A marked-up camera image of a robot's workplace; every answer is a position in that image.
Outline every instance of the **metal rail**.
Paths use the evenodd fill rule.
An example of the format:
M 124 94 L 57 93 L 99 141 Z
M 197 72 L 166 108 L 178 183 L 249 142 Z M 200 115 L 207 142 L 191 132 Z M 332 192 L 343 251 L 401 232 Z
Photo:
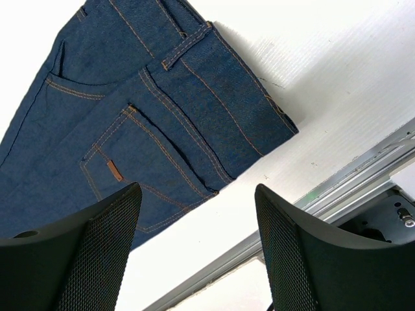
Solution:
M 412 119 L 299 199 L 295 206 L 329 223 L 344 219 L 372 198 L 394 186 L 389 173 L 415 156 L 414 142 L 415 119 Z M 254 257 L 263 257 L 258 231 L 144 311 L 166 311 Z

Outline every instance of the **orange stitching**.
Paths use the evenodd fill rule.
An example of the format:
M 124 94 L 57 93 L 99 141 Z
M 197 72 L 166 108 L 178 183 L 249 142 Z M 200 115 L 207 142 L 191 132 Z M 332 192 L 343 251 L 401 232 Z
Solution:
M 129 185 L 131 183 L 131 181 L 128 180 L 128 179 L 124 179 L 123 182 L 125 182 L 127 185 Z M 155 188 L 153 188 L 149 185 L 146 185 L 145 183 L 142 183 L 140 181 L 138 181 L 138 183 L 139 183 L 141 188 L 147 189 L 148 191 L 152 192 L 153 194 L 155 194 L 156 196 L 158 196 L 162 200 L 165 200 L 166 202 L 169 202 L 173 205 L 176 205 L 177 207 L 183 209 L 184 211 L 186 210 L 186 206 L 184 206 L 182 203 L 174 201 L 173 199 L 169 198 L 168 196 L 162 194 L 159 190 L 157 190 L 157 189 L 155 189 Z
M 70 94 L 70 95 L 73 95 L 73 96 L 76 96 L 76 97 L 81 97 L 81 98 L 84 98 L 84 99 L 89 99 L 89 100 L 100 100 L 101 98 L 91 98 L 91 97 L 85 97 L 85 96 L 82 96 L 82 95 L 77 95 L 77 94 L 74 94 L 74 93 L 70 93 L 70 92 L 68 92 L 68 91 L 65 91 L 65 90 L 63 90 L 63 89 L 60 89 L 59 87 L 56 87 L 56 86 L 54 86 L 54 85 L 52 85 L 52 84 L 50 84 L 50 83 L 48 83 L 51 87 L 53 87 L 54 89 L 57 89 L 57 90 L 59 90 L 59 91 L 61 91 L 61 92 L 64 92 L 64 93 L 67 93 L 67 94 Z
M 158 6 L 161 8 L 161 10 L 164 12 L 164 14 L 167 16 L 167 19 L 171 22 L 171 25 L 177 30 L 177 32 L 180 34 L 181 37 L 183 37 L 182 32 L 177 27 L 176 23 L 173 21 L 170 15 L 166 12 L 166 9 L 161 5 L 160 0 L 156 0 Z
M 61 86 L 60 84 L 57 84 L 56 82 L 53 82 L 50 78 L 46 79 L 46 82 L 49 83 L 49 84 L 53 84 L 56 87 L 60 87 L 62 89 L 65 89 L 66 91 L 74 92 L 76 94 L 86 95 L 86 96 L 90 96 L 90 97 L 99 97 L 99 98 L 105 97 L 105 95 L 87 94 L 87 93 L 82 93 L 82 92 L 75 91 L 74 89 L 69 89 L 67 87 Z
M 195 205 L 202 204 L 202 203 L 208 201 L 212 196 L 216 196 L 216 195 L 217 195 L 217 192 L 211 194 L 206 199 L 203 199 L 203 200 L 200 200 L 198 202 L 195 202 L 195 203 L 193 203 L 191 205 L 188 205 L 187 208 L 190 209 L 190 208 L 194 207 Z M 149 233 L 149 232 L 155 231 L 155 230 L 157 230 L 157 229 L 159 229 L 159 228 L 161 228 L 161 227 L 163 227 L 165 225 L 168 225 L 169 223 L 175 221 L 176 219 L 180 218 L 181 216 L 184 216 L 185 214 L 187 214 L 190 211 L 191 210 L 188 210 L 187 212 L 183 212 L 183 211 L 177 212 L 176 214 L 174 214 L 174 215 L 168 217 L 167 219 L 165 219 L 164 221 L 159 222 L 157 224 L 154 224 L 154 225 L 152 225 L 150 227 L 141 227 L 140 225 L 137 225 L 137 229 L 140 230 L 140 231 L 142 231 L 142 232 L 145 232 L 145 233 Z
M 186 121 L 186 123 L 190 126 L 190 128 L 193 130 L 193 132 L 195 133 L 195 135 L 198 137 L 198 135 L 197 135 L 197 133 L 196 133 L 196 131 L 195 131 L 195 129 L 193 128 L 193 125 L 187 120 L 187 118 L 183 115 L 183 113 L 182 113 L 182 111 L 180 110 L 180 109 L 178 109 L 172 102 L 171 102 L 171 100 L 166 96 L 166 95 L 164 95 L 159 89 L 157 89 L 156 88 L 156 86 L 153 84 L 153 81 L 151 80 L 151 78 L 148 76 L 148 73 L 146 72 L 146 71 L 144 71 L 144 73 L 145 73 L 145 75 L 146 75 L 146 77 L 147 77 L 147 80 L 150 82 L 150 84 L 152 85 L 152 87 L 153 87 L 153 89 L 155 90 L 155 91 L 157 91 L 167 102 L 169 102 L 170 103 L 170 105 L 172 106 L 172 107 L 174 107 L 174 108 L 176 108 L 176 111 L 184 118 L 184 120 Z M 201 140 L 202 141 L 202 144 L 204 145 L 204 147 L 202 147 L 199 143 L 198 143 L 198 141 L 195 139 L 195 137 L 189 132 L 189 130 L 186 128 L 186 126 L 183 124 L 183 122 L 179 119 L 179 117 L 166 105 L 166 103 L 164 103 L 164 101 L 162 101 L 162 99 L 160 99 L 156 94 L 154 94 L 154 92 L 149 88 L 149 86 L 147 85 L 147 83 L 144 81 L 144 79 L 143 79 L 143 77 L 141 76 L 141 73 L 139 74 L 140 75 L 140 78 L 141 78 L 141 81 L 143 81 L 143 83 L 145 84 L 145 86 L 147 86 L 147 89 L 176 117 L 176 119 L 180 122 L 180 124 L 184 127 L 184 129 L 186 130 L 186 132 L 190 135 L 190 137 L 192 137 L 192 139 L 195 141 L 195 143 L 200 147 L 200 149 L 202 149 L 202 151 L 207 155 L 207 157 L 209 158 L 209 160 L 211 161 L 211 163 L 212 163 L 212 165 L 213 165 L 213 167 L 215 168 L 215 170 L 216 170 L 216 172 L 218 173 L 218 175 L 219 175 L 219 177 L 221 178 L 221 180 L 223 181 L 223 182 L 225 182 L 226 184 L 228 184 L 230 181 L 231 181 L 231 179 L 227 176 L 227 175 L 225 175 L 225 177 L 228 179 L 228 182 L 226 182 L 224 179 L 223 179 L 223 177 L 222 177 L 222 175 L 219 173 L 219 171 L 218 171 L 218 168 L 217 168 L 217 163 L 214 163 L 213 162 L 213 160 L 212 160 L 212 158 L 211 158 L 211 156 L 210 155 L 208 155 L 208 153 L 205 151 L 205 148 L 209 151 L 209 153 L 211 152 L 211 150 L 206 146 L 206 144 L 201 140 L 201 138 L 199 138 L 198 137 L 198 140 Z
M 124 120 L 122 120 L 119 124 L 118 124 L 118 126 L 114 129 L 114 131 L 112 131 L 111 132 L 111 134 L 109 134 L 109 136 L 107 136 L 107 138 L 105 138 L 105 140 L 102 142 L 102 144 L 101 144 L 101 146 L 119 129 L 119 127 L 125 122 L 127 120 L 127 117 L 124 119 Z M 94 154 L 96 153 L 97 151 L 95 150 L 94 151 L 94 153 L 92 153 L 91 154 L 91 156 L 89 157 L 89 159 L 86 161 L 86 163 L 85 163 L 85 165 L 87 165 L 88 164 L 88 162 L 90 161 L 90 159 L 94 156 Z
M 270 99 L 270 100 L 272 100 L 272 101 L 274 101 L 273 99 L 272 99 L 272 97 L 271 96 L 268 96 L 268 95 L 264 95 L 265 96 L 265 98 L 267 98 L 267 99 Z M 281 110 L 281 108 L 277 105 L 277 104 L 275 104 L 274 105 L 274 107 L 278 110 L 278 113 L 280 113 L 280 114 L 282 114 L 282 115 L 284 115 L 285 113 L 284 113 L 284 111 L 282 111 Z
M 127 24 L 127 26 L 131 29 L 132 33 L 137 37 L 137 39 L 141 42 L 141 44 L 144 46 L 144 48 L 147 50 L 147 52 L 151 55 L 151 57 L 154 58 L 154 55 L 150 52 L 148 47 L 144 44 L 143 40 L 138 36 L 136 31 L 132 28 L 129 22 L 125 19 L 123 14 L 120 12 L 120 10 L 115 6 L 113 0 L 109 0 L 110 4 L 114 7 L 114 9 L 117 11 L 117 13 L 120 15 L 120 17 L 123 19 L 123 21 Z
M 176 163 L 176 161 L 171 157 L 171 155 L 168 153 L 168 151 L 165 149 L 165 147 L 162 145 L 162 143 L 158 140 L 156 136 L 148 128 L 145 127 L 144 124 L 139 122 L 136 118 L 134 118 L 131 114 L 128 115 L 128 118 L 131 119 L 134 123 L 136 123 L 140 128 L 142 128 L 147 134 L 150 135 L 151 138 L 153 138 L 154 142 L 160 147 L 161 151 L 166 155 L 166 157 L 169 159 L 169 161 L 177 168 L 179 173 L 183 176 L 183 178 L 186 180 L 186 182 L 189 184 L 189 186 L 201 197 L 206 198 L 204 194 L 202 194 L 191 182 L 191 180 L 186 176 L 185 172 L 182 170 L 182 168 Z
M 257 80 L 252 76 L 252 73 L 250 73 L 250 71 L 246 68 L 246 66 L 243 64 L 243 62 L 240 61 L 240 59 L 238 57 L 236 57 L 236 55 L 232 52 L 232 50 L 227 46 L 226 43 L 223 42 L 223 40 L 220 38 L 220 36 L 218 36 L 218 34 L 216 33 L 216 30 L 213 29 L 213 33 L 215 34 L 215 36 L 219 39 L 219 41 L 223 44 L 223 46 L 233 55 L 233 57 L 240 63 L 240 65 L 245 69 L 245 71 L 250 75 L 252 81 L 255 82 L 255 84 L 257 85 L 257 87 L 259 88 L 259 90 L 262 92 L 262 94 L 264 94 L 264 97 L 267 99 L 268 103 L 271 105 L 272 109 L 274 109 L 274 111 L 277 113 L 278 117 L 284 122 L 285 126 L 293 133 L 295 134 L 295 132 L 291 129 L 291 127 L 285 122 L 285 119 L 278 113 L 278 110 L 275 108 L 275 106 L 277 106 L 277 104 L 274 102 L 274 105 L 271 103 L 271 101 L 267 98 L 267 96 L 265 95 L 264 91 L 262 90 L 261 86 L 259 86 Z
M 116 120 L 114 121 L 114 122 L 112 122 L 112 124 L 110 125 L 110 127 L 109 128 L 107 128 L 106 129 L 106 131 L 101 135 L 101 137 L 99 137 L 99 139 L 96 141 L 96 143 L 99 143 L 99 141 L 105 136 L 105 134 L 107 134 L 108 133 L 108 131 L 110 130 L 110 128 L 112 128 L 112 126 L 114 126 L 114 124 L 121 118 L 123 116 L 123 114 L 122 113 L 120 113 L 120 115 L 118 116 L 118 118 L 116 118 Z M 84 156 L 85 158 L 87 157 L 87 155 L 93 150 L 93 145 L 94 144 L 92 144 L 92 147 L 91 147 L 91 149 L 89 149 L 89 151 L 86 153 L 86 155 Z
M 204 35 L 204 33 L 205 33 L 205 30 L 207 30 L 207 29 L 209 29 L 209 28 L 211 28 L 211 25 L 209 24 L 209 26 L 208 27 L 206 27 L 206 28 L 204 28 L 204 27 L 202 27 L 202 28 L 200 28 L 198 31 L 196 31 L 194 34 L 192 34 L 191 36 L 195 36 L 198 32 L 200 32 L 201 30 L 203 30 L 202 31 L 202 33 L 199 35 L 199 36 L 197 36 L 197 37 L 195 37 L 192 41 L 190 41 L 190 42 L 187 42 L 187 45 L 185 45 L 184 47 L 183 47 L 183 49 L 181 49 L 180 51 L 178 51 L 172 58 L 170 58 L 170 60 L 167 62 L 167 63 L 165 63 L 166 62 L 166 60 L 167 59 L 165 59 L 164 61 L 162 61 L 161 63 L 163 64 L 163 66 L 164 66 L 164 69 L 166 70 L 166 68 L 168 68 L 168 67 L 170 67 L 170 65 L 171 65 L 171 63 L 174 61 L 174 59 L 178 56 L 178 55 L 180 55 L 180 53 L 181 52 L 183 52 L 184 50 L 186 50 L 186 48 L 188 47 L 188 46 L 190 46 L 190 45 L 192 45 L 193 44 L 193 42 L 195 42 L 197 39 L 199 39 L 200 37 L 202 37 L 203 35 Z M 186 43 L 186 41 L 183 41 L 183 42 L 181 42 L 181 44 L 179 44 L 172 52 L 174 52 L 175 50 L 177 50 L 182 44 L 185 44 Z
M 53 88 L 55 88 L 55 89 L 57 89 L 61 92 L 64 92 L 64 93 L 67 93 L 67 94 L 70 94 L 70 95 L 74 95 L 74 96 L 77 96 L 77 97 L 82 97 L 82 98 L 91 99 L 91 100 L 100 100 L 104 97 L 104 95 L 86 94 L 86 93 L 81 93 L 81 92 L 75 91 L 73 89 L 68 89 L 67 87 L 56 84 L 52 80 L 49 80 L 49 79 L 46 79 L 46 82 L 51 87 L 53 87 Z
M 79 11 L 77 11 L 77 13 L 75 15 L 77 16 L 77 18 L 79 19 L 79 21 L 82 21 L 81 18 L 79 17 Z
M 94 195 L 97 197 L 97 200 L 98 201 L 101 201 L 101 194 L 99 193 L 99 191 L 98 191 L 98 189 L 96 188 L 96 186 L 95 186 L 95 183 L 93 182 L 93 180 L 92 180 L 92 178 L 91 178 L 91 175 L 89 174 L 89 172 L 88 172 L 88 170 L 87 170 L 87 168 L 85 167 L 85 166 L 83 166 L 82 167 L 82 162 L 80 162 L 79 163 L 79 167 L 80 167 L 80 170 L 84 173 L 84 175 L 85 175 L 85 177 L 86 177 L 86 180 L 87 180 L 87 182 L 88 182 L 88 184 L 89 184 L 89 186 L 91 187 L 91 189 L 92 189 L 92 192 L 94 193 Z
M 223 103 L 223 101 L 221 101 L 221 99 L 215 94 L 215 92 L 208 86 L 208 84 L 202 79 L 200 78 L 192 69 L 190 69 L 190 67 L 181 59 L 180 60 L 185 67 L 191 72 L 193 73 L 211 92 L 212 94 L 216 97 L 216 99 L 222 104 L 223 108 L 226 109 L 226 111 L 228 112 L 228 114 L 231 116 L 232 120 L 234 121 L 234 123 L 236 124 L 236 126 L 238 127 L 239 131 L 242 133 L 242 135 L 245 137 L 246 141 L 251 145 L 251 147 L 253 149 L 255 149 L 255 151 L 260 155 L 260 156 L 264 156 L 261 152 L 259 152 L 259 150 L 249 141 L 249 139 L 247 138 L 247 136 L 245 135 L 245 133 L 242 131 L 242 128 L 239 126 L 238 122 L 235 120 L 235 118 L 233 117 L 233 115 L 231 114 L 231 112 L 229 111 L 229 109 L 226 107 L 225 103 Z
M 93 147 L 97 150 L 97 152 L 107 161 L 111 161 L 111 159 L 102 151 L 101 147 L 97 144 L 93 144 Z

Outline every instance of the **denim fabric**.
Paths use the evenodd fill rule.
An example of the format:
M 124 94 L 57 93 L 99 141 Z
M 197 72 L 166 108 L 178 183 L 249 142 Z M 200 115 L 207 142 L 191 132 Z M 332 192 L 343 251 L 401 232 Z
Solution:
M 133 181 L 133 248 L 297 129 L 210 22 L 180 0 L 87 0 L 0 145 L 0 236 Z

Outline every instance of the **brown leather label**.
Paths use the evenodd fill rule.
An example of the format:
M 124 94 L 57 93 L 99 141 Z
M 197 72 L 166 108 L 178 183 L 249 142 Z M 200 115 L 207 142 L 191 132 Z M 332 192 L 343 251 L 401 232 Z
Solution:
M 114 177 L 117 179 L 117 181 L 121 181 L 124 179 L 124 177 L 121 175 L 121 173 L 118 171 L 118 168 L 115 166 L 114 162 L 112 160 L 109 160 L 107 162 L 108 167 L 111 170 L 111 173 L 114 175 Z

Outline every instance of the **back pocket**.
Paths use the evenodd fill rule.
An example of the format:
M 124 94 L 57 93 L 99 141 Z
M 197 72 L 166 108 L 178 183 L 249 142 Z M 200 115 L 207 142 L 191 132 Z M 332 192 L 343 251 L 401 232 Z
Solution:
M 80 162 L 101 200 L 131 182 L 143 190 L 137 229 L 148 233 L 179 219 L 216 194 L 205 188 L 168 139 L 126 105 Z

